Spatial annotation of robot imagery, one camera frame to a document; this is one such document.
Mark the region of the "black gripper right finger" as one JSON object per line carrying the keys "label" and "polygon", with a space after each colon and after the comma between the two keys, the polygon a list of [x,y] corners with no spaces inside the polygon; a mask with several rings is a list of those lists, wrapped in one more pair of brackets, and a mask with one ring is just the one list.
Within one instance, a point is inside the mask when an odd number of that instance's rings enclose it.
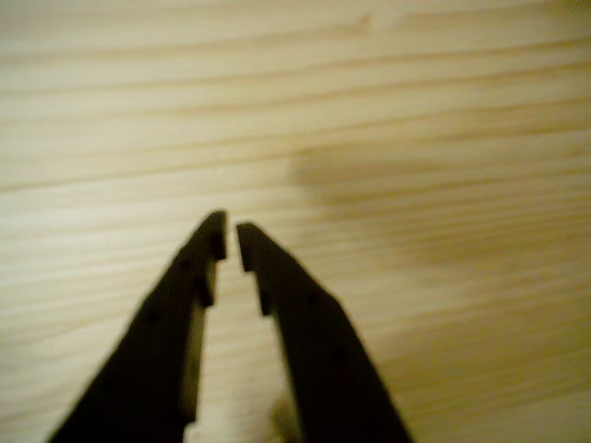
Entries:
{"label": "black gripper right finger", "polygon": [[243,268],[280,337],[300,442],[412,437],[338,300],[257,225],[237,225]]}

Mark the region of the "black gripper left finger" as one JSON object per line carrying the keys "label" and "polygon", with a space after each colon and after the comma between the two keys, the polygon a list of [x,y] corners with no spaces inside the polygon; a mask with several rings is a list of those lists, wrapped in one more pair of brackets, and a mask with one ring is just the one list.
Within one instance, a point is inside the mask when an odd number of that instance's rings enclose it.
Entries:
{"label": "black gripper left finger", "polygon": [[53,442],[181,442],[197,420],[206,312],[226,257],[216,210],[179,249]]}

